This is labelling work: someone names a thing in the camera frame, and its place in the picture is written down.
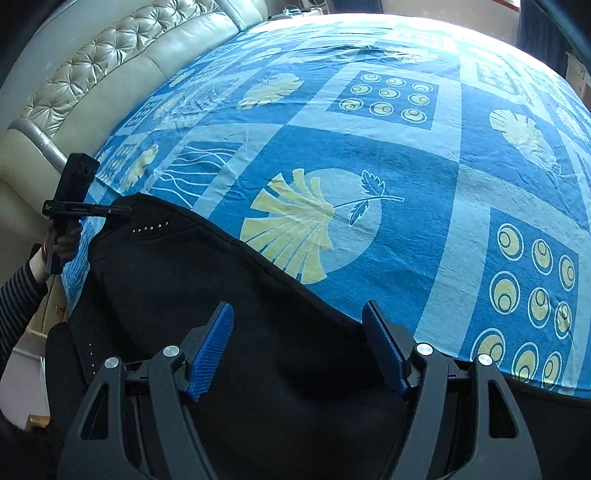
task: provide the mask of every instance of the silver bolt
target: silver bolt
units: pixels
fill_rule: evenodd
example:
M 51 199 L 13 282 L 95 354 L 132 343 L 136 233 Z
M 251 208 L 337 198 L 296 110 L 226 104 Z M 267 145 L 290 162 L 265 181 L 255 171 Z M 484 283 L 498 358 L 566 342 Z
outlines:
M 119 359 L 115 356 L 105 360 L 105 367 L 107 368 L 115 368 L 117 365 L 119 365 Z
M 481 353 L 480 355 L 478 355 L 478 361 L 486 367 L 492 365 L 492 357 L 487 353 Z
M 417 352 L 423 356 L 428 356 L 433 353 L 433 347 L 428 343 L 419 343 L 417 345 Z
M 164 356 L 173 357 L 177 356 L 180 351 L 180 348 L 176 345 L 168 345 L 162 353 L 164 354 Z

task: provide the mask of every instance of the wavy line pattern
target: wavy line pattern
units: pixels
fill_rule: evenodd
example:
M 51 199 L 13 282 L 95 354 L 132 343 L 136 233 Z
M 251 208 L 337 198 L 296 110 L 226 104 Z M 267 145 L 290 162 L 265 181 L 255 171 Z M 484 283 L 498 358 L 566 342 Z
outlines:
M 203 144 L 190 142 L 160 175 L 150 192 L 173 203 L 180 200 L 182 205 L 192 208 L 238 148 L 238 145 L 203 148 Z

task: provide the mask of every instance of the wall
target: wall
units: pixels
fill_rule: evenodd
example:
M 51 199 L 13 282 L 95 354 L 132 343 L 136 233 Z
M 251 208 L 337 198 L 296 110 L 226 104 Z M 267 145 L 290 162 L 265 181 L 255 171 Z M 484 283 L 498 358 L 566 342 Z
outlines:
M 493 0 L 382 0 L 384 13 L 431 18 L 517 43 L 519 13 Z

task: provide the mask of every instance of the circle pattern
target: circle pattern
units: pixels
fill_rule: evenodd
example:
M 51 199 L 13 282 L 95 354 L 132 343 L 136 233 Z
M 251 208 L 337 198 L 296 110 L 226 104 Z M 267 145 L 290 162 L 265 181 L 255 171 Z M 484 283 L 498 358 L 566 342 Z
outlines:
M 380 97 L 393 100 L 400 96 L 400 92 L 394 88 L 382 88 L 379 92 Z
M 358 83 L 351 87 L 351 93 L 354 95 L 367 95 L 371 91 L 371 85 L 365 85 L 363 83 Z
M 491 280 L 489 297 L 493 308 L 501 315 L 513 313 L 519 305 L 519 282 L 511 272 L 497 273 Z
M 375 73 L 366 73 L 365 75 L 361 76 L 361 79 L 364 82 L 372 82 L 373 83 L 373 82 L 379 82 L 382 79 L 382 77 L 379 75 L 376 75 Z
M 556 312 L 554 314 L 554 331 L 556 336 L 564 340 L 570 331 L 570 327 L 573 323 L 572 312 L 570 311 L 569 304 L 565 301 L 561 301 L 556 306 Z
M 515 93 L 515 89 L 511 85 L 507 85 L 506 83 L 501 83 L 501 87 L 503 90 L 509 93 Z
M 411 122 L 413 124 L 422 124 L 427 120 L 427 115 L 416 108 L 407 108 L 402 111 L 400 116 L 407 122 Z
M 359 110 L 363 107 L 363 102 L 358 98 L 346 98 L 339 102 L 339 107 L 348 112 L 352 112 L 353 110 Z
M 531 258 L 534 260 L 535 268 L 542 275 L 550 275 L 554 266 L 552 250 L 541 238 L 538 238 L 531 245 Z
M 501 364 L 505 357 L 505 337 L 499 329 L 486 329 L 476 338 L 470 352 L 470 361 L 479 355 L 490 355 L 497 366 Z
M 406 80 L 397 79 L 395 77 L 392 77 L 392 78 L 386 80 L 386 83 L 388 85 L 390 85 L 391 87 L 404 87 L 406 85 Z
M 496 242 L 505 258 L 517 261 L 523 255 L 523 237 L 515 225 L 503 223 L 496 232 Z
M 394 113 L 394 107 L 388 102 L 375 102 L 369 107 L 369 111 L 374 115 L 386 116 Z
M 525 383 L 529 383 L 538 369 L 539 358 L 538 347 L 535 343 L 527 342 L 521 345 L 511 364 L 513 376 Z
M 560 283 L 562 283 L 562 287 L 566 291 L 571 291 L 574 287 L 575 281 L 575 273 L 574 273 L 574 263 L 573 261 L 566 255 L 560 257 Z
M 542 287 L 534 288 L 527 302 L 527 315 L 531 324 L 537 329 L 544 328 L 551 313 L 552 305 L 548 292 Z
M 433 91 L 433 87 L 431 85 L 427 85 L 426 83 L 413 83 L 413 88 L 421 93 L 429 93 Z
M 560 352 L 552 352 L 542 370 L 542 388 L 552 390 L 557 384 L 561 370 L 562 355 Z
M 423 95 L 422 93 L 413 93 L 412 95 L 408 95 L 408 101 L 417 106 L 425 106 L 431 103 L 429 97 L 427 95 Z

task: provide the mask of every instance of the black handheld device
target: black handheld device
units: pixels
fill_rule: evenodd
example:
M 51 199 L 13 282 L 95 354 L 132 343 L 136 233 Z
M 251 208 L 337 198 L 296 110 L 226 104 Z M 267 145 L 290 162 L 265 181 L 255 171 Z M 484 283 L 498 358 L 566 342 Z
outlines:
M 53 245 L 71 227 L 73 222 L 77 223 L 85 216 L 117 215 L 126 219 L 131 215 L 129 207 L 83 203 L 99 166 L 98 161 L 85 153 L 70 154 L 57 184 L 53 200 L 46 200 L 43 204 L 43 215 L 51 218 L 54 222 L 53 232 L 45 245 L 47 251 L 46 272 L 50 275 L 61 274 L 63 266 L 60 258 L 53 253 Z

